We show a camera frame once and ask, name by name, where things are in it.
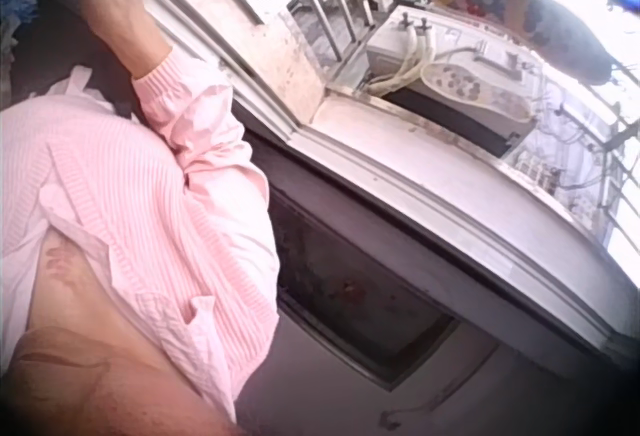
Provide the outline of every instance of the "slipper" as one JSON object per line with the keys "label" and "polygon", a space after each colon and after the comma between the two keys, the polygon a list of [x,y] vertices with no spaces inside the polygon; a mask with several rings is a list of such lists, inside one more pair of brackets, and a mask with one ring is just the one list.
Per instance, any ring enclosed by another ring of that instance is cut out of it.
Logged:
{"label": "slipper", "polygon": [[422,69],[421,79],[431,90],[448,99],[488,109],[518,123],[527,123],[533,118],[525,98],[493,86],[457,64],[429,64]]}
{"label": "slipper", "polygon": [[503,30],[582,83],[600,85],[611,78],[613,58],[580,18],[553,0],[431,1],[452,14]]}

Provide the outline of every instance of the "pink knit sleeve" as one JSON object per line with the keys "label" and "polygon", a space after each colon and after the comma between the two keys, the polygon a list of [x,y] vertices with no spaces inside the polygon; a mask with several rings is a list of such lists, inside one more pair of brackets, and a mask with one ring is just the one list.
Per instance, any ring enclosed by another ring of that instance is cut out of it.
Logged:
{"label": "pink knit sleeve", "polygon": [[238,331],[228,330],[233,345],[253,347],[243,353],[246,359],[238,356],[235,372],[247,373],[238,374],[242,381],[236,384],[242,385],[255,369],[251,366],[259,364],[249,362],[249,353],[264,358],[277,321],[279,263],[267,213],[267,180],[250,161],[244,127],[231,114],[231,85],[215,66],[174,48],[158,68],[133,84],[149,124],[164,137],[185,174],[187,197],[205,208],[206,227],[200,234],[205,242],[213,232],[211,237],[224,241],[227,250],[218,259],[221,264],[231,261],[230,283],[254,314],[254,321],[237,324],[256,324],[243,331],[262,333],[247,343]]}

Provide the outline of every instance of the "hand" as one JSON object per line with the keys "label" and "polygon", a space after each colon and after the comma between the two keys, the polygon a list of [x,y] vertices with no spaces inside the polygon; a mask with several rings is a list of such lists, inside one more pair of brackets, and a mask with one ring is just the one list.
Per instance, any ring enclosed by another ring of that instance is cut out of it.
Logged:
{"label": "hand", "polygon": [[171,52],[143,0],[81,0],[81,7],[91,30],[135,79],[151,72]]}

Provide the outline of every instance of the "cable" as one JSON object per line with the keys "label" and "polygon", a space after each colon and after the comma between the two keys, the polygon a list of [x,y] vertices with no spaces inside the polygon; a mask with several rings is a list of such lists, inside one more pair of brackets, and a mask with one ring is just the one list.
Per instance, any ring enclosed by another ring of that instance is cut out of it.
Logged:
{"label": "cable", "polygon": [[365,87],[365,91],[368,91],[368,88],[376,83],[386,80],[392,80],[403,75],[410,67],[415,64],[417,50],[418,33],[416,32],[416,28],[413,26],[413,24],[410,24],[409,26],[407,26],[407,49],[404,53],[404,60],[402,61],[402,65],[400,65],[400,68],[395,72],[395,74],[384,74],[382,76],[373,78]]}
{"label": "cable", "polygon": [[396,74],[388,81],[377,82],[366,86],[365,90],[377,97],[397,91],[420,78],[422,68],[431,64],[434,60],[436,52],[435,34],[432,28],[427,28],[424,34],[418,38],[417,57],[412,58],[414,65],[406,70],[404,74]]}

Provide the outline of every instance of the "person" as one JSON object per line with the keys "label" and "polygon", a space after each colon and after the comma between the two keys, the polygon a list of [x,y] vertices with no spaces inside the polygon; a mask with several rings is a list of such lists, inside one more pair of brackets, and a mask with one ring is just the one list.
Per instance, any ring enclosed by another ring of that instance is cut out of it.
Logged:
{"label": "person", "polygon": [[86,68],[1,114],[3,404],[34,434],[240,434],[278,321],[266,178],[215,67],[143,0],[81,3],[153,131]]}

